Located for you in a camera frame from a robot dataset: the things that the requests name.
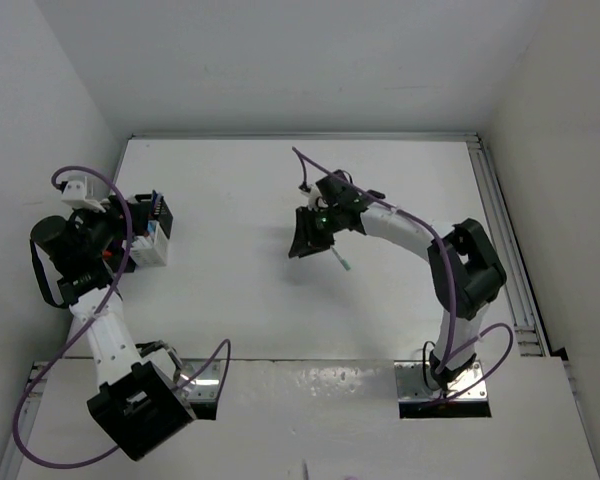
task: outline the black bracket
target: black bracket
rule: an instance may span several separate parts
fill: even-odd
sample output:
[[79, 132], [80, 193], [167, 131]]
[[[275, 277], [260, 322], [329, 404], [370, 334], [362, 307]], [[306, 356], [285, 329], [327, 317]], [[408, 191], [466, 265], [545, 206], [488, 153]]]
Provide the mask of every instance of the black bracket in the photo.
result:
[[132, 460], [187, 426], [195, 415], [176, 386], [152, 362], [136, 363], [131, 373], [87, 401], [89, 413]]
[[[455, 280], [456, 314], [472, 319], [484, 305], [493, 302], [507, 281], [500, 259], [489, 241], [484, 228], [468, 218], [455, 225], [453, 232], [442, 239]], [[449, 311], [447, 274], [438, 244], [427, 249], [436, 296]]]

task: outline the small white object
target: small white object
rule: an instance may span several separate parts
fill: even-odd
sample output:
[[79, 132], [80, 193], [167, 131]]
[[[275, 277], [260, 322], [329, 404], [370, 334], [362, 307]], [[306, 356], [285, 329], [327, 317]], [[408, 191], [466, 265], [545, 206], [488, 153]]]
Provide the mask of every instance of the small white object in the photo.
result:
[[159, 223], [156, 224], [153, 239], [136, 237], [131, 244], [131, 258], [140, 267], [164, 267], [167, 264], [168, 252], [169, 239]]
[[104, 212], [105, 208], [91, 198], [93, 195], [93, 183], [87, 176], [71, 177], [62, 191], [60, 198], [73, 209], [86, 208], [96, 212]]

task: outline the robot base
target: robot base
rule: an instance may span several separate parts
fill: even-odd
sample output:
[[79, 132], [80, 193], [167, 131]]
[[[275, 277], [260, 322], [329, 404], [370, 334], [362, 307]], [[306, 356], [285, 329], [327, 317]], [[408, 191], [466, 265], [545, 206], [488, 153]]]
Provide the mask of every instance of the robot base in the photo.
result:
[[[400, 418], [475, 418], [491, 417], [485, 382], [448, 402], [427, 405], [440, 397], [440, 390], [431, 391], [423, 382], [422, 361], [395, 362]], [[482, 378], [482, 365], [476, 361], [450, 382], [446, 395], [463, 390]], [[429, 384], [437, 387], [428, 376]]]

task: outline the white wall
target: white wall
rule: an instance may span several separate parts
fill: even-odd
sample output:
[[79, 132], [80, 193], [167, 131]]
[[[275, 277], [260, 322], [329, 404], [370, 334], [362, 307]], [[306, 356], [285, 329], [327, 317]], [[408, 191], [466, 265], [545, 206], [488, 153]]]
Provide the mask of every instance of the white wall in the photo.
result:
[[600, 463], [600, 0], [551, 2], [488, 143]]
[[0, 458], [31, 362], [68, 328], [40, 297], [27, 243], [66, 212], [49, 176], [74, 163], [112, 173], [119, 148], [33, 0], [0, 0]]
[[545, 0], [38, 0], [123, 132], [473, 130]]

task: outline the metal frame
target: metal frame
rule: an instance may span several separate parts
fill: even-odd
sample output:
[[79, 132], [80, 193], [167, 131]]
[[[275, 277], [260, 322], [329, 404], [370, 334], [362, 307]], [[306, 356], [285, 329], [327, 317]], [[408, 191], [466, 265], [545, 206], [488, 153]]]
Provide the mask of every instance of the metal frame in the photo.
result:
[[475, 132], [142, 132], [129, 140], [421, 140], [427, 142], [478, 141]]
[[467, 142], [467, 148], [494, 246], [509, 275], [505, 292], [516, 326], [520, 353], [523, 356], [548, 356], [551, 354], [549, 342], [533, 299], [491, 156], [478, 137], [476, 141]]
[[[47, 362], [35, 362], [33, 364], [27, 384], [38, 375], [40, 370], [42, 370], [46, 364]], [[47, 379], [43, 378], [33, 389], [22, 409], [18, 428], [20, 429], [20, 436], [25, 445], [29, 443], [29, 438], [33, 431], [33, 424], [38, 415], [40, 404], [42, 403], [42, 394], [46, 384]], [[20, 472], [22, 460], [24, 460], [24, 456], [20, 453], [18, 447], [16, 447], [13, 436], [9, 437], [9, 443], [7, 443], [7, 448], [5, 449], [4, 455], [2, 456], [2, 462], [0, 463], [0, 480], [16, 480], [18, 473]]]

